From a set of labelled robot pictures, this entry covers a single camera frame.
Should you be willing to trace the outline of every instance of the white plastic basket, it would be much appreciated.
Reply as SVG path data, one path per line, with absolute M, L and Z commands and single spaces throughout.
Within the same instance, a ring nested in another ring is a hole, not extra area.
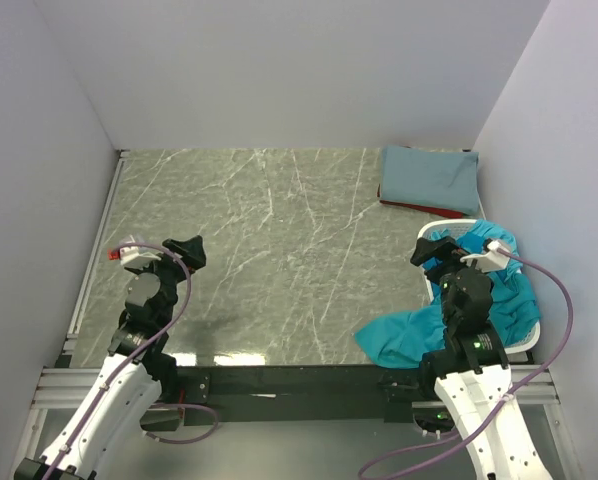
M 476 221 L 477 220 L 474 220 L 474 219 L 462 219 L 462 220 L 440 220 L 438 222 L 431 222 L 431 223 L 425 225 L 419 231 L 418 237 L 430 238 L 430 236 L 432 235 L 432 232 L 443 231 L 443 230 L 447 229 L 448 231 L 450 231 L 450 235 L 452 237 L 457 238 L 457 237 L 462 236 L 466 232 L 468 232 L 468 230 L 470 230 L 472 228 L 473 224 Z M 432 285 L 430 284 L 430 282 L 428 281 L 427 278 L 424 277 L 424 279 L 426 281 L 426 287 L 428 289 L 428 295 L 430 296 L 430 301 L 432 301 L 432 299 L 433 299 Z M 526 338 L 524 338 L 523 340 L 521 340 L 513 345 L 510 345 L 509 347 L 506 347 L 506 353 L 508 355 L 510 355 L 513 353 L 521 353 L 521 352 L 530 350 L 539 341 L 540 333 L 541 333 L 541 328 L 539 327 L 539 322 L 537 322 L 537 323 L 535 323 L 535 326 L 532 327 L 532 330 L 530 330 L 528 335 L 526 335 Z

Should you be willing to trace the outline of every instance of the marble table surface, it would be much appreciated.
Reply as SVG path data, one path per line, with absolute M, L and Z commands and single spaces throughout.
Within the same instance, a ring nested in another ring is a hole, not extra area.
M 368 362 L 356 330 L 428 303 L 408 259 L 439 219 L 381 205 L 380 160 L 361 148 L 125 152 L 71 365 L 103 362 L 132 278 L 105 252 L 130 234 L 204 238 L 208 265 L 165 349 L 180 365 Z

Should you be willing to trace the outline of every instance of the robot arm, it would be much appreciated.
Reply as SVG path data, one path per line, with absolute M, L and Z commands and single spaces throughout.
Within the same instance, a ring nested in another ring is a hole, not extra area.
M 510 251 L 501 241 L 487 241 L 483 254 L 461 249 L 452 238 L 432 242 L 419 239 L 411 262 L 421 265 L 437 258 L 426 272 L 441 287 L 444 350 L 422 358 L 422 385 L 434 385 L 463 439 L 473 434 L 499 401 L 505 404 L 493 421 L 467 449 L 478 480 L 550 480 L 532 443 L 519 404 L 508 396 L 511 369 L 497 332 L 488 320 L 492 305 L 492 282 L 485 272 L 501 270 Z
M 137 243 L 140 239 L 126 239 Z M 203 268 L 206 256 L 200 236 L 186 242 L 166 240 L 163 246 L 176 253 L 190 272 Z M 126 439 L 141 432 L 146 411 L 157 401 L 179 400 L 180 388 L 174 358 L 162 353 L 168 335 L 163 333 L 154 343 L 128 363 L 128 357 L 144 346 L 172 320 L 177 303 L 177 284 L 186 279 L 185 272 L 171 258 L 154 255 L 140 247 L 122 248 L 122 266 L 135 276 L 128 287 L 125 309 L 119 328 L 108 348 L 109 356 L 80 407 L 61 434 L 46 448 L 39 461 L 24 459 L 15 472 L 15 480 L 48 478 L 55 459 L 61 458 L 51 480 L 91 480 L 107 478 L 118 449 Z M 109 385 L 106 379 L 127 363 Z M 72 447 L 66 439 L 76 435 Z

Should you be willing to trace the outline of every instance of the black motor joint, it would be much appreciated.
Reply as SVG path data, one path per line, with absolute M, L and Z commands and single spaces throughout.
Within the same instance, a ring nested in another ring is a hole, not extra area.
M 167 239 L 162 245 L 178 255 L 191 274 L 206 265 L 203 239 L 199 235 L 185 241 Z M 110 355 L 130 355 L 170 323 L 179 300 L 177 285 L 186 280 L 179 263 L 165 254 L 159 254 L 142 268 L 126 270 L 134 274 L 134 278 L 128 286 L 119 328 L 108 347 Z M 176 395 L 176 361 L 162 353 L 167 341 L 168 334 L 164 333 L 135 361 L 142 363 L 155 380 L 161 381 L 164 392 Z
M 425 275 L 441 289 L 445 348 L 425 354 L 419 367 L 420 387 L 430 398 L 436 398 L 436 379 L 449 373 L 474 370 L 479 374 L 486 365 L 508 366 L 501 339 L 489 319 L 492 280 L 474 264 L 463 263 L 461 258 L 466 255 L 469 252 L 452 237 L 419 238 L 410 259 L 415 266 L 435 259 Z

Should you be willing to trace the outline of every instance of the red cloth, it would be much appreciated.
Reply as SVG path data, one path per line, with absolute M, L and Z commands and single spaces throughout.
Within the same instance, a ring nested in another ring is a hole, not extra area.
M 447 208 L 424 207 L 422 205 L 413 205 L 410 203 L 389 202 L 388 200 L 381 200 L 381 185 L 379 185 L 379 187 L 377 188 L 377 197 L 379 198 L 379 203 L 382 203 L 383 205 L 394 205 L 396 207 L 413 208 L 415 210 L 434 213 L 435 215 L 440 215 L 446 218 L 463 218 L 464 216 L 461 212 L 457 212 L 455 210 L 448 210 Z

